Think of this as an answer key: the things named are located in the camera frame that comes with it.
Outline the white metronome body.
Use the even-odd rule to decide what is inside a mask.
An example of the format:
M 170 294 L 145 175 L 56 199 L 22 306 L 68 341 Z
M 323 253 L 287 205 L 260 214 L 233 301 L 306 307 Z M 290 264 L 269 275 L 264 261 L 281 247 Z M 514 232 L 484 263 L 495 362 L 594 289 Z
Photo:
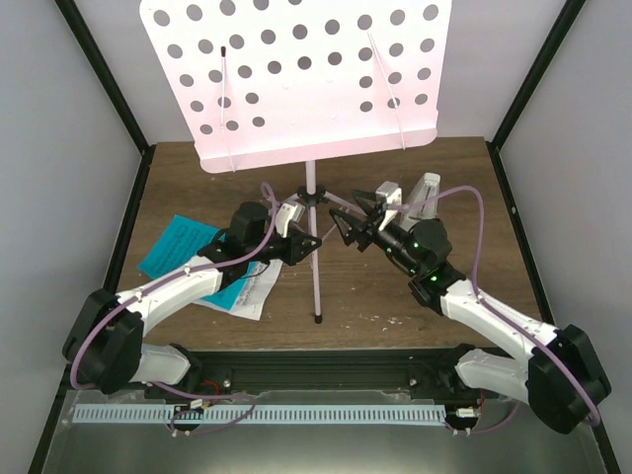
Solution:
M 408 231 L 422 220 L 434 219 L 436 217 L 437 200 L 440 188 L 440 175 L 435 173 L 424 173 L 411 191 L 406 208 L 401 213 L 400 226 Z

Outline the white sheet music page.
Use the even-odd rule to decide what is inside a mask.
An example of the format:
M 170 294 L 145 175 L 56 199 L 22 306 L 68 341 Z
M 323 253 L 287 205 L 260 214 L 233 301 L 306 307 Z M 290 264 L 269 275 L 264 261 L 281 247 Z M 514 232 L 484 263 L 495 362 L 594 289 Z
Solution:
M 243 287 L 228 313 L 231 316 L 259 321 L 266 300 L 277 283 L 281 267 L 281 260 L 272 260 L 269 264 L 253 263 L 246 276 L 240 279 Z

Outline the blue sheet music folder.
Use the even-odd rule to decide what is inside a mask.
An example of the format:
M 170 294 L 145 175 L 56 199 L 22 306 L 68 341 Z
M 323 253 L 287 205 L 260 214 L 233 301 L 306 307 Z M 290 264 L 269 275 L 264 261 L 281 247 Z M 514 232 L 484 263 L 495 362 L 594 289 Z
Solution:
M 175 214 L 137 268 L 151 279 L 162 277 L 186 263 L 218 231 L 217 227 Z M 196 304 L 236 316 L 238 297 L 245 286 L 244 280 L 235 282 L 221 292 L 197 300 Z

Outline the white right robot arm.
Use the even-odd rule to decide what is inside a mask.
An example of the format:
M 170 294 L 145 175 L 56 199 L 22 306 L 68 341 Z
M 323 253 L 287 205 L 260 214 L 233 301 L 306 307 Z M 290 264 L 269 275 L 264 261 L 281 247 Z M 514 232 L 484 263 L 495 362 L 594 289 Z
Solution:
M 551 430 L 567 435 L 582 423 L 601 423 L 598 405 L 611 384 L 589 336 L 579 327 L 560 329 L 532 319 L 482 291 L 448 260 L 452 250 L 443 222 L 422 219 L 405 229 L 396 215 L 410 207 L 401 191 L 354 193 L 363 218 L 330 214 L 346 245 L 374 245 L 403 274 L 418 303 L 463 324 L 504 351 L 470 349 L 438 374 L 441 391 L 459 398 L 471 388 L 511 397 L 531 408 Z

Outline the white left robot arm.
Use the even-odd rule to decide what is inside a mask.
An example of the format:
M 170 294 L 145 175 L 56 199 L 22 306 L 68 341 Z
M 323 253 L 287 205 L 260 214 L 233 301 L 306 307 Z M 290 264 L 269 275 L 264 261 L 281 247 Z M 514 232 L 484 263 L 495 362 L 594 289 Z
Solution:
M 194 397 L 201 374 L 177 345 L 154 346 L 145 337 L 189 304 L 245 281 L 254 263 L 294 266 L 315 252 L 320 238 L 295 228 L 304 205 L 242 203 L 227 228 L 174 270 L 132 290 L 92 292 L 64 343 L 70 383 L 113 394 L 129 383 L 167 385 L 179 398 Z

